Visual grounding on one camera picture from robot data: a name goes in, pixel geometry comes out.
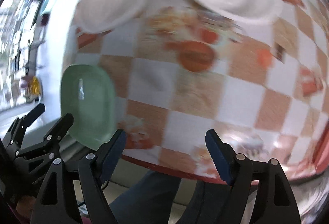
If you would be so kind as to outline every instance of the table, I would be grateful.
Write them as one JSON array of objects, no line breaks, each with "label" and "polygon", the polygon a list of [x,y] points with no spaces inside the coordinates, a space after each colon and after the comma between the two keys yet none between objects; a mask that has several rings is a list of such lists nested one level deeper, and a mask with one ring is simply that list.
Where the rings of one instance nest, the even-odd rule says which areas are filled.
[{"label": "table", "polygon": [[76,30],[70,64],[99,65],[116,86],[123,158],[222,183],[205,133],[250,159],[277,158],[289,179],[328,161],[328,0],[283,0],[272,24],[233,22],[191,0],[150,0],[113,31]]}]

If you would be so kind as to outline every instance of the blue jeans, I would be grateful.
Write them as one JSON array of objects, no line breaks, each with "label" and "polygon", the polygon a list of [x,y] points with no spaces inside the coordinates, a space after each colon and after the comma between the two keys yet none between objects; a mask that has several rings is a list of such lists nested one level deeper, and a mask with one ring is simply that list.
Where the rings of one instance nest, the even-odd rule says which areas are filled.
[{"label": "blue jeans", "polygon": [[[116,198],[110,208],[119,224],[168,224],[181,178],[149,171]],[[227,185],[198,181],[193,197],[177,224],[214,223],[230,193]]]}]

